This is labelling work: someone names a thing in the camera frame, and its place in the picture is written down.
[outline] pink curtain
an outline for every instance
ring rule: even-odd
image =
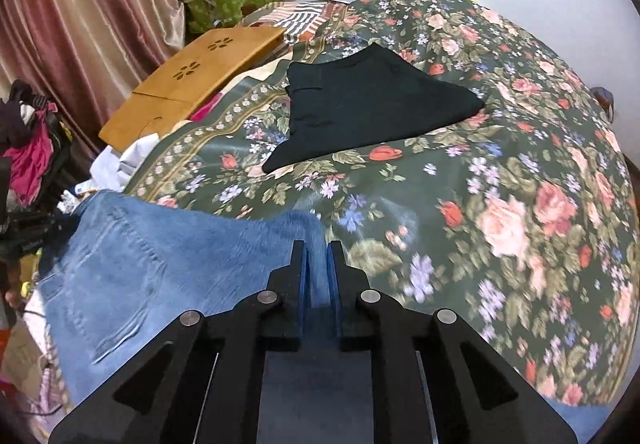
[[[24,79],[51,95],[82,166],[131,90],[184,41],[177,0],[0,0],[0,96]]]

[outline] bed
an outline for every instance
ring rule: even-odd
[[[625,161],[579,77],[468,0],[274,4],[243,25],[284,25],[289,46],[164,138],[126,193],[233,218],[313,212],[373,288],[421,312],[456,310],[587,442],[638,366],[640,274]],[[289,62],[372,42],[485,108],[265,175],[288,134]]]

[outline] pink cloth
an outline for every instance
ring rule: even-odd
[[[9,188],[15,191],[22,206],[28,206],[35,200],[53,155],[53,143],[45,125],[46,112],[37,110],[35,115],[30,142],[22,148],[9,148],[3,154],[13,159]]]
[[[213,107],[216,106],[220,100],[222,99],[222,93],[218,92],[215,96],[211,98],[209,103],[201,106],[194,114],[189,118],[191,120],[200,121],[203,120],[206,115],[213,110]]]

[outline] black t-shirt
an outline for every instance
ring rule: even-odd
[[[262,170],[337,151],[416,137],[477,114],[484,103],[467,88],[439,81],[373,43],[347,58],[293,62],[289,140]]]

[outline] jeans back pocket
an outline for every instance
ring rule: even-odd
[[[117,208],[86,216],[60,269],[66,321],[97,363],[140,330],[164,263]]]

